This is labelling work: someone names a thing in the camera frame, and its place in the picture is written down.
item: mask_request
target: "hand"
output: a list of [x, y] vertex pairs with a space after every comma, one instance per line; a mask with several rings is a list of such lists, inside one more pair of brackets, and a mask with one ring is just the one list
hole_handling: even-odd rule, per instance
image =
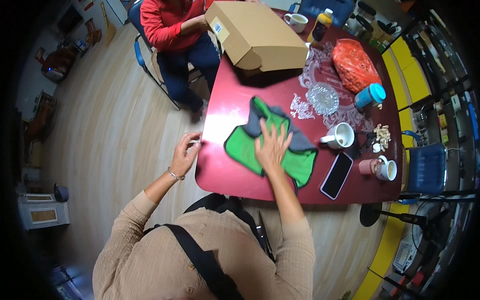
[[207, 20], [205, 20], [204, 14], [196, 16], [191, 20], [193, 20], [195, 22], [195, 26], [202, 31], [207, 31], [210, 29], [210, 26], [208, 25]]
[[282, 160], [288, 146], [290, 146], [293, 133], [290, 132], [287, 139], [285, 139], [285, 126], [282, 125], [280, 127], [280, 135], [277, 136], [277, 130], [274, 124], [270, 127], [271, 132], [268, 132], [267, 125], [263, 118], [260, 119], [260, 128], [264, 135], [264, 145], [261, 146], [260, 138], [255, 139], [255, 157], [257, 157], [258, 162], [268, 176], [274, 173], [283, 173]]
[[[190, 140], [200, 139], [201, 132], [190, 132], [184, 134], [177, 146], [175, 147], [175, 153], [173, 154], [172, 165], [170, 171], [178, 177], [182, 177], [190, 170], [193, 161], [200, 151], [200, 143], [190, 143]], [[187, 153], [187, 149], [191, 147], [190, 153]]]

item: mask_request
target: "gray cloth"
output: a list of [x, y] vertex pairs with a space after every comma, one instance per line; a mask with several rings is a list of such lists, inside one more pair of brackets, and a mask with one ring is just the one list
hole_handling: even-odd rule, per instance
[[[250, 99], [250, 114], [248, 115], [248, 123], [245, 125], [242, 125], [242, 128], [243, 130], [245, 130], [245, 132], [247, 132], [248, 135], [257, 137], [260, 134], [262, 134], [262, 129], [260, 128], [260, 118], [264, 117], [264, 114], [262, 111], [260, 111], [258, 108], [255, 107], [253, 103], [254, 98], [255, 97], [252, 97]], [[310, 141], [303, 134], [303, 132], [301, 132], [300, 129], [298, 129], [293, 125], [292, 119], [290, 118], [290, 116], [285, 114], [282, 111], [282, 108], [280, 108], [280, 106], [272, 106], [272, 107], [269, 105], [267, 106], [268, 106], [268, 109], [274, 114], [288, 119], [290, 124], [288, 133], [293, 132], [292, 142], [288, 147], [290, 151], [301, 152], [305, 150], [315, 149], [315, 146], [312, 143], [310, 143]]]

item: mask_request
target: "woman in red jacket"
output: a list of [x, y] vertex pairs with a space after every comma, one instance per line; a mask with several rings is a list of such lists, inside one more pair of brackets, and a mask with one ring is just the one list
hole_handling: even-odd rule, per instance
[[148, 41], [158, 50], [157, 62], [170, 97], [193, 112], [203, 102], [188, 88], [188, 62], [205, 77], [212, 92], [220, 63], [208, 33], [203, 0], [144, 0], [141, 23]]

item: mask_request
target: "sauce bottle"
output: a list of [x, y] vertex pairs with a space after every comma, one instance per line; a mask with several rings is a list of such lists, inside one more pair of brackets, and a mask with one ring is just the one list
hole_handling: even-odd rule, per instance
[[308, 35], [307, 42], [312, 43], [312, 46], [318, 44], [325, 35], [327, 29], [332, 25], [333, 10], [327, 8], [323, 13], [319, 14], [312, 31]]

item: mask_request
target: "sneaker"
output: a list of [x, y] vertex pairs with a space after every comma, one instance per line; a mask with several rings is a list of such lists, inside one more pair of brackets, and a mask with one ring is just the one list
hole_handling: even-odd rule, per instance
[[205, 99], [202, 99], [202, 107], [192, 113], [192, 123], [198, 123], [198, 121], [204, 123], [205, 122], [205, 115], [207, 113], [207, 108], [208, 108], [208, 102]]
[[200, 111], [202, 112], [201, 116], [200, 116], [200, 122], [202, 123], [205, 123], [205, 116], [207, 115], [207, 109], [208, 109], [208, 101], [205, 100], [205, 99], [202, 99], [203, 101], [203, 105], [202, 105], [202, 108], [200, 109]]

